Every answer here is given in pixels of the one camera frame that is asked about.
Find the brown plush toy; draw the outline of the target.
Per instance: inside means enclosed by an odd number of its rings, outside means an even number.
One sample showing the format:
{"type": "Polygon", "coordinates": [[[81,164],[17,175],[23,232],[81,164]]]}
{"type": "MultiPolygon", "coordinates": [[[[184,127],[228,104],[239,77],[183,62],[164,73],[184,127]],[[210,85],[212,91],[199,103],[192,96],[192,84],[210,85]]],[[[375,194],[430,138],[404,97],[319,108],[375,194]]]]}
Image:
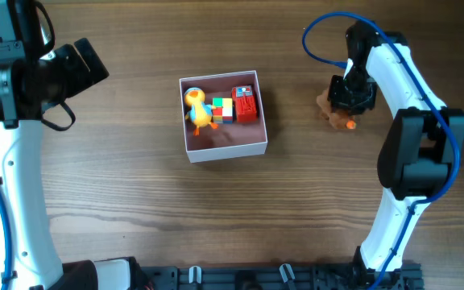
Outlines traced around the brown plush toy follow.
{"type": "Polygon", "coordinates": [[[323,119],[329,122],[334,129],[348,129],[353,130],[356,128],[357,123],[352,116],[349,116],[345,110],[334,109],[328,99],[329,90],[325,89],[320,95],[317,96],[317,104],[321,110],[323,119]]]}

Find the yellow duck toy blue hat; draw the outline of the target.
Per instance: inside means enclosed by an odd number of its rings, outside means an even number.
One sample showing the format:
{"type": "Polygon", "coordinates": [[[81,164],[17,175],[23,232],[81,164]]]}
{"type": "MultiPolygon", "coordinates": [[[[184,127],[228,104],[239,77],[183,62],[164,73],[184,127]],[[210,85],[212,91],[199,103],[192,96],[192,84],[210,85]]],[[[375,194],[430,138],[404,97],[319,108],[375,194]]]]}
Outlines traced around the yellow duck toy blue hat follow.
{"type": "Polygon", "coordinates": [[[200,134],[200,128],[210,126],[217,129],[219,125],[213,122],[213,110],[216,106],[205,104],[205,93],[197,87],[189,88],[184,93],[184,103],[190,107],[190,110],[185,115],[185,119],[190,119],[191,123],[196,127],[193,135],[200,134]]]}

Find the red toy fire truck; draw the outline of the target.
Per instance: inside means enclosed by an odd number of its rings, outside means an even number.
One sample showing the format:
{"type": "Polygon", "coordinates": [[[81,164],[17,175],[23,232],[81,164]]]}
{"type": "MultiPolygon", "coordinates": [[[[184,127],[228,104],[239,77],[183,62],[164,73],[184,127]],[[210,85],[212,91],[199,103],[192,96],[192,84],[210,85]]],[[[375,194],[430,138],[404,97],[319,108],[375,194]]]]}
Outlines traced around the red toy fire truck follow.
{"type": "Polygon", "coordinates": [[[237,122],[249,123],[258,119],[255,91],[251,85],[233,87],[231,97],[237,122]]]}

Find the multicoloured puzzle cube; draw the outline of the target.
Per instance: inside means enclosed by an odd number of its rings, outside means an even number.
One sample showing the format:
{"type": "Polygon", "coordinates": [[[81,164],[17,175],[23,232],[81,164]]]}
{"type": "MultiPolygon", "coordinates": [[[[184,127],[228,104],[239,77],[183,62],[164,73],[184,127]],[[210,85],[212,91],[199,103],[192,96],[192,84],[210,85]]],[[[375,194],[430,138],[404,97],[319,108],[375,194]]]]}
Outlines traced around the multicoloured puzzle cube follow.
{"type": "Polygon", "coordinates": [[[234,121],[234,103],[232,98],[216,97],[213,99],[213,122],[230,124],[234,121]]]}

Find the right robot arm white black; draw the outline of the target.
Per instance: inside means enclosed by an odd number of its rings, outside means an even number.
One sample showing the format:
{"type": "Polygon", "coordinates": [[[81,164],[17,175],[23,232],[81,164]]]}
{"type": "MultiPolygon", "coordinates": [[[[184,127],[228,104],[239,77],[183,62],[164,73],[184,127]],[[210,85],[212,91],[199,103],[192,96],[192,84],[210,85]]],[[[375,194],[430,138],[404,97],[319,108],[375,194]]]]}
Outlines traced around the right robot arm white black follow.
{"type": "Polygon", "coordinates": [[[464,141],[464,112],[450,109],[427,86],[399,32],[371,21],[346,31],[348,62],[328,92],[333,112],[351,117],[375,106],[381,93],[392,125],[377,161],[382,200],[371,231],[356,253],[367,279],[399,271],[421,214],[453,183],[464,141]]]}

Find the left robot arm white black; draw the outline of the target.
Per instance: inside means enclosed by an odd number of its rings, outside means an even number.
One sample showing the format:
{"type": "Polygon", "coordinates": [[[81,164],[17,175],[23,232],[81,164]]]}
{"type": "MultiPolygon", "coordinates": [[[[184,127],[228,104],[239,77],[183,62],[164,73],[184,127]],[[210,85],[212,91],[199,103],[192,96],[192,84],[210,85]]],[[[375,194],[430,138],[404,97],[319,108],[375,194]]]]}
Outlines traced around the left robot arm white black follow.
{"type": "Polygon", "coordinates": [[[95,289],[91,261],[61,262],[41,179],[44,113],[109,73],[87,39],[56,46],[38,1],[0,1],[0,289],[95,289]]]}

